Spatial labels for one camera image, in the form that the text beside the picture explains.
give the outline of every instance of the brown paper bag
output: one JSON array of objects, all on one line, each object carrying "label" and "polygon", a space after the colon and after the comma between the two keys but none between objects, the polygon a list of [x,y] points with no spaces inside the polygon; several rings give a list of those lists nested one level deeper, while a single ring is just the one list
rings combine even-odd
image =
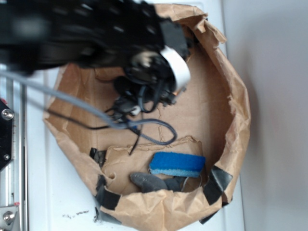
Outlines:
[{"label": "brown paper bag", "polygon": [[[206,20],[207,15],[196,7],[184,5],[156,5],[156,10],[180,23],[186,36],[196,37],[199,42],[187,61],[192,75],[187,90],[175,105],[166,108],[160,105],[146,118],[170,123],[180,138],[191,136],[199,140],[209,178],[205,186],[192,192],[160,190],[125,195],[111,192],[107,181],[101,189],[117,199],[114,206],[101,206],[101,211],[139,230],[173,231],[214,214],[223,203],[232,200],[248,145],[251,115],[246,87],[218,48],[226,39]],[[104,111],[118,95],[112,82],[102,79],[112,79],[108,73],[113,75],[117,71],[84,70],[69,64],[60,70],[55,88]],[[105,76],[96,78],[97,73]],[[51,99],[49,108],[91,127],[104,125],[95,116],[57,99]],[[94,196],[98,178],[104,173],[89,156],[91,147],[126,148],[136,139],[128,130],[88,130],[47,113],[44,121]],[[162,141],[169,138],[159,125],[144,126],[143,132]],[[141,139],[140,145],[146,146],[148,142]]]}]

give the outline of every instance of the black tape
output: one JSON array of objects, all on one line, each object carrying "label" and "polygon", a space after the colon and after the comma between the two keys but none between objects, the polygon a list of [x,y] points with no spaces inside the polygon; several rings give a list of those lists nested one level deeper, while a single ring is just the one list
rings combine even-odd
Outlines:
[{"label": "black tape", "polygon": [[208,220],[210,220],[215,214],[216,214],[217,212],[215,212],[215,213],[213,213],[212,215],[210,215],[210,216],[207,216],[207,217],[205,217],[205,218],[202,218],[199,222],[201,223],[201,224],[205,224],[206,222],[208,222]]},{"label": "black tape", "polygon": [[226,190],[227,186],[231,182],[233,176],[225,172],[217,166],[213,166],[209,181],[203,189],[203,193],[210,205],[215,203],[222,195],[223,191]]},{"label": "black tape", "polygon": [[[228,202],[222,202],[222,207],[224,207],[224,206],[226,206],[226,205],[228,205],[229,203]],[[205,224],[206,222],[208,222],[217,212],[215,212],[215,213],[213,213],[213,214],[211,214],[210,216],[207,216],[207,217],[205,217],[205,218],[202,218],[201,220],[199,220],[199,222],[201,223],[201,224]]]},{"label": "black tape", "polygon": [[115,210],[121,195],[112,193],[105,188],[106,180],[104,176],[100,176],[96,187],[96,200],[106,209]]}]

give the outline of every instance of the metal bolt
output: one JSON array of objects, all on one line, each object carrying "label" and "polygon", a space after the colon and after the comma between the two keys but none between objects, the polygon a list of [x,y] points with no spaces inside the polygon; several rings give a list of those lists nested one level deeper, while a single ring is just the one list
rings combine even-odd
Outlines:
[{"label": "metal bolt", "polygon": [[10,225],[15,219],[15,214],[11,211],[7,211],[5,214],[3,214],[3,219],[7,225]]},{"label": "metal bolt", "polygon": [[9,160],[9,159],[10,159],[10,155],[6,154],[6,155],[3,156],[3,158],[4,158],[5,160]]},{"label": "metal bolt", "polygon": [[14,112],[11,109],[4,109],[1,112],[1,116],[5,120],[11,120],[14,118]]}]

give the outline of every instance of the scouring pad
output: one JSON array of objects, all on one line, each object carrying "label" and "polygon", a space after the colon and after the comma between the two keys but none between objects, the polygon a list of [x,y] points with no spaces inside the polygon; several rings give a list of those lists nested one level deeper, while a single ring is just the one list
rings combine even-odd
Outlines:
[{"label": "scouring pad", "polygon": [[179,177],[199,177],[205,164],[205,157],[182,153],[155,153],[150,163],[152,174],[166,174]]}]

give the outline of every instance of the wire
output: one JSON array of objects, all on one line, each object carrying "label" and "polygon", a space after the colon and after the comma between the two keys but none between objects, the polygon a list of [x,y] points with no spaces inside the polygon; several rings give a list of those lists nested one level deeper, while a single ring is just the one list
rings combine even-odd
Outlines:
[{"label": "wire", "polygon": [[72,105],[75,105],[79,108],[82,108],[82,109],[88,111],[89,113],[96,115],[98,118],[104,120],[108,124],[108,126],[111,127],[111,128],[114,128],[114,129],[126,129],[126,128],[132,129],[135,126],[153,123],[153,124],[159,124],[161,126],[166,127],[173,134],[173,138],[171,140],[167,141],[167,142],[160,142],[160,141],[157,141],[157,140],[155,140],[151,137],[148,137],[144,134],[141,134],[141,136],[143,138],[145,138],[145,139],[147,139],[147,140],[149,140],[153,143],[160,144],[160,145],[166,145],[165,143],[173,142],[177,138],[177,132],[174,130],[174,128],[170,124],[168,124],[164,121],[161,121],[161,120],[158,120],[158,119],[141,119],[141,120],[137,120],[137,121],[128,121],[127,123],[115,123],[115,122],[112,121],[112,119],[109,117],[109,115],[107,115],[106,113],[98,110],[97,108],[91,106],[90,104],[88,104],[88,103],[86,103],[86,102],[84,102],[84,101],[82,101],[82,100],[80,100],[76,97],[70,96],[70,95],[63,93],[61,91],[53,90],[51,88],[48,88],[48,87],[41,85],[41,84],[38,84],[36,82],[32,82],[32,81],[26,79],[25,77],[23,77],[19,74],[16,74],[16,73],[11,73],[11,72],[7,72],[7,71],[0,71],[0,76],[5,76],[8,79],[12,79],[14,81],[17,81],[22,85],[34,88],[38,91],[52,95],[56,98],[59,98],[63,101],[66,101],[66,102],[68,102]]},{"label": "wire", "polygon": [[48,112],[51,115],[57,116],[59,118],[66,119],[66,120],[68,120],[70,122],[73,122],[73,123],[75,123],[75,124],[77,124],[77,125],[79,125],[79,126],[81,126],[83,128],[89,129],[89,130],[101,130],[101,129],[109,128],[109,126],[90,127],[90,126],[88,126],[88,125],[86,125],[86,124],[84,124],[84,123],[82,123],[82,122],[80,122],[80,121],[78,121],[76,119],[73,119],[71,117],[65,116],[63,114],[60,114],[60,113],[58,113],[58,112],[56,112],[54,110],[44,108],[44,111]]},{"label": "wire", "polygon": [[141,88],[140,88],[140,91],[139,91],[139,94],[138,94],[138,106],[140,107],[140,109],[145,112],[145,113],[151,113],[153,112],[158,103],[159,103],[159,96],[160,96],[160,93],[163,89],[163,80],[160,80],[157,84],[157,87],[156,87],[156,90],[155,90],[155,95],[154,95],[154,99],[153,99],[153,106],[150,110],[146,110],[144,108],[144,97],[145,97],[145,94],[146,94],[146,90],[148,89],[148,86],[147,85],[143,85]]}]

